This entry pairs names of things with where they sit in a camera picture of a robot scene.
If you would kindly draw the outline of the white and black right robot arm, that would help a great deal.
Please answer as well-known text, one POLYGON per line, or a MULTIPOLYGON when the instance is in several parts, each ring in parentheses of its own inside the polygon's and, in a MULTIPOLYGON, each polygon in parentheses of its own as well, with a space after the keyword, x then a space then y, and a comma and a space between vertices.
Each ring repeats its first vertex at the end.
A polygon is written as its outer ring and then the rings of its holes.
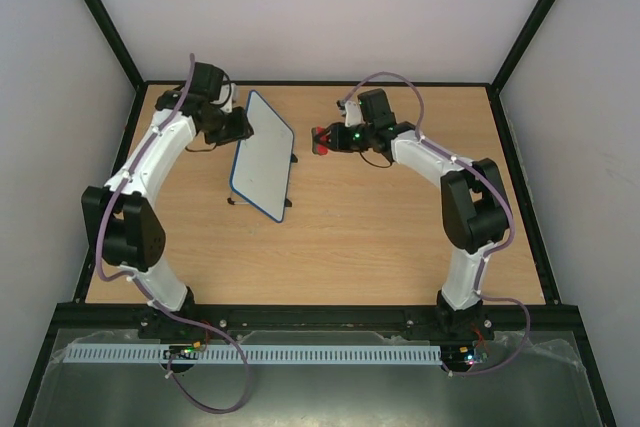
POLYGON ((389 165, 405 166, 439 189, 443 229, 453 251, 437 294, 436 326, 447 338, 460 337, 480 320, 482 282, 492 254, 514 237, 513 212, 497 164, 459 156, 427 138, 419 126, 398 121, 381 88, 337 106, 343 121, 312 130, 316 154, 372 150, 389 165))

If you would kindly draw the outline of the small blue-framed whiteboard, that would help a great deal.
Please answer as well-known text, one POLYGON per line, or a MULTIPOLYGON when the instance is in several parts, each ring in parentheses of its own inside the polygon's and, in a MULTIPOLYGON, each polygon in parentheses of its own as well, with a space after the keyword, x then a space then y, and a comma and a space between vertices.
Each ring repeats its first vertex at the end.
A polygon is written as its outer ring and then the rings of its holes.
POLYGON ((247 97, 246 114, 253 135, 238 142, 229 179, 231 200, 240 199, 276 223, 284 221, 295 134, 284 118, 256 90, 247 97))

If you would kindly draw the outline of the red whiteboard eraser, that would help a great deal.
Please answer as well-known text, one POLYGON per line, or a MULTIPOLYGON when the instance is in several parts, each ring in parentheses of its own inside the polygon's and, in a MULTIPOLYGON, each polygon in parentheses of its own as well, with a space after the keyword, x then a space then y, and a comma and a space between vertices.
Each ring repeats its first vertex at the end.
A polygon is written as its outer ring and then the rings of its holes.
POLYGON ((311 129, 312 153, 317 156, 325 156, 329 149, 326 145, 327 129, 324 127, 314 127, 311 129))

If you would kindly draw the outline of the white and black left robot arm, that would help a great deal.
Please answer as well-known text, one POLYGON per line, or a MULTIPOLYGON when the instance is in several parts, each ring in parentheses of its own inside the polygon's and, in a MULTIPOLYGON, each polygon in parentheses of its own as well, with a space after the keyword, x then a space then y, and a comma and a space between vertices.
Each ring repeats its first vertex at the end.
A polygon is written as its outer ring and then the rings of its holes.
POLYGON ((237 87, 221 68, 192 60, 185 82, 157 99, 149 127, 124 164, 81 206, 94 271, 103 282, 133 283, 158 310, 179 312, 193 298, 169 265, 166 232, 155 212, 161 187, 185 149, 202 136, 219 147, 250 138, 237 87))

